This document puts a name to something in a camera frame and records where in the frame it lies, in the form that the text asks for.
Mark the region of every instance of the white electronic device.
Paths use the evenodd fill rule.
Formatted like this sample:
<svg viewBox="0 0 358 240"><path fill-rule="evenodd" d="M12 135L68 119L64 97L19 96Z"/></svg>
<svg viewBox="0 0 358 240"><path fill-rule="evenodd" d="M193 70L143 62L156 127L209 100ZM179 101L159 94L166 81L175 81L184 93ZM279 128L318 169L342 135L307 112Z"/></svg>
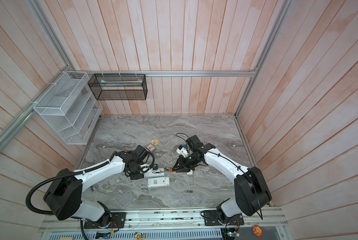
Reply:
<svg viewBox="0 0 358 240"><path fill-rule="evenodd" d="M169 177L153 177L147 180L147 187L166 187L170 185Z"/></svg>
<svg viewBox="0 0 358 240"><path fill-rule="evenodd" d="M150 177L164 177L164 172L166 170L164 168L158 168L157 170L148 170L148 172L146 172L144 174L144 178L150 178Z"/></svg>

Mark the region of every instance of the pink wooden wall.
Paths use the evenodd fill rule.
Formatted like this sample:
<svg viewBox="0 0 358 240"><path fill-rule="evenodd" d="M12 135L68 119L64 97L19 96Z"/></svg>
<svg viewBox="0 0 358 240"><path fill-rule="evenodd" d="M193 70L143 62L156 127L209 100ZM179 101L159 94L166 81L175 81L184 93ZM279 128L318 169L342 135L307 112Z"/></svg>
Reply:
<svg viewBox="0 0 358 240"><path fill-rule="evenodd" d="M40 0L77 70L250 70L284 0ZM245 77L148 78L104 114L234 113Z"/></svg>
<svg viewBox="0 0 358 240"><path fill-rule="evenodd" d="M64 68L26 0L0 1L0 132ZM0 154L0 238L33 239L44 215L25 206L28 191L64 168L83 146L67 145L35 115ZM47 209L43 194L32 202Z"/></svg>
<svg viewBox="0 0 358 240"><path fill-rule="evenodd" d="M294 2L239 120L295 239L358 239L358 0Z"/></svg>

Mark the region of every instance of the white wire mesh basket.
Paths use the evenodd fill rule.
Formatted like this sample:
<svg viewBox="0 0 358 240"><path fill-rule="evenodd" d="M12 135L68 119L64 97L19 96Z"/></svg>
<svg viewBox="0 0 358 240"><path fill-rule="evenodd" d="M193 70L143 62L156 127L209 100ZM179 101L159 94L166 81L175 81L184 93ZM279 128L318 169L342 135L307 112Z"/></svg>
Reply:
<svg viewBox="0 0 358 240"><path fill-rule="evenodd" d="M81 94L87 82L87 73L66 72L34 107L67 144L87 144L103 109L91 92Z"/></svg>

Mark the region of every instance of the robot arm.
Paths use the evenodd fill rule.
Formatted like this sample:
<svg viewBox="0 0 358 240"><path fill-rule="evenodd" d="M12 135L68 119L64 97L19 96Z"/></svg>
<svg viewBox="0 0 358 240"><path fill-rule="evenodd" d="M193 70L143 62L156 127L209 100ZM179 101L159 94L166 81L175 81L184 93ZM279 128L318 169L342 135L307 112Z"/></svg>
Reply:
<svg viewBox="0 0 358 240"><path fill-rule="evenodd" d="M153 159L150 165L143 164L143 159L148 154ZM59 178L53 180L43 199L59 220L69 217L86 218L96 222L99 227L105 227L110 222L110 211L99 201L82 200L82 192L121 172L131 180L141 179L155 165L154 160L154 155L139 145L134 151L114 152L109 159L84 169L73 172L61 170L57 175Z"/></svg>
<svg viewBox="0 0 358 240"><path fill-rule="evenodd" d="M86 167L86 168L83 168L80 170L74 170L74 172L85 171L92 167L100 166L101 164L103 164L105 162L108 162L108 164L105 165L104 167L101 167L97 170L94 170L94 171L91 171L88 173L75 175L75 178L77 180L81 180L82 192L84 192L86 189L88 189L90 186L94 185L95 183L97 183L111 175L118 174L118 173L121 173L124 171L125 163L123 162L123 159L121 159L119 156L114 156L112 158L112 160L107 159L107 160L100 162L98 164L95 164L93 166Z"/></svg>
<svg viewBox="0 0 358 240"><path fill-rule="evenodd" d="M225 175L231 182L234 182L234 179L237 175L241 175L243 172L248 171L248 167L240 165L229 157L221 153L217 148L210 149L204 155L205 163L210 166L218 169L223 175Z"/></svg>
<svg viewBox="0 0 358 240"><path fill-rule="evenodd" d="M189 137L186 143L192 154L180 155L172 171L189 172L200 162L204 162L224 174L235 187L235 199L228 199L217 207L224 217L232 217L242 212L252 216L271 201L270 191L262 172L257 167L248 168L240 165L222 154L214 145L203 144L196 135Z"/></svg>

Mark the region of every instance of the gray marble surface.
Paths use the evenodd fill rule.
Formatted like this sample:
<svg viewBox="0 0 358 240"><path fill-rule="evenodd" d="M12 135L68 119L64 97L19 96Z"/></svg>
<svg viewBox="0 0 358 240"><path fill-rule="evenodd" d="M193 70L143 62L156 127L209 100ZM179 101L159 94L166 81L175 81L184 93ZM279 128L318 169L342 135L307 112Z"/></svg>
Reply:
<svg viewBox="0 0 358 240"><path fill-rule="evenodd" d="M160 143L154 151L155 163L170 169L178 158L176 148L184 143L175 136L178 132L197 135L204 144L210 142L234 161L251 167L231 115L103 117L82 167L104 161L113 151L147 146L156 137ZM149 189L147 179L130 180L120 173L95 184L93 192L87 189L82 197L99 200L110 209L215 207L234 197L233 183L211 166L196 167L192 176L165 174L170 178L168 187Z"/></svg>

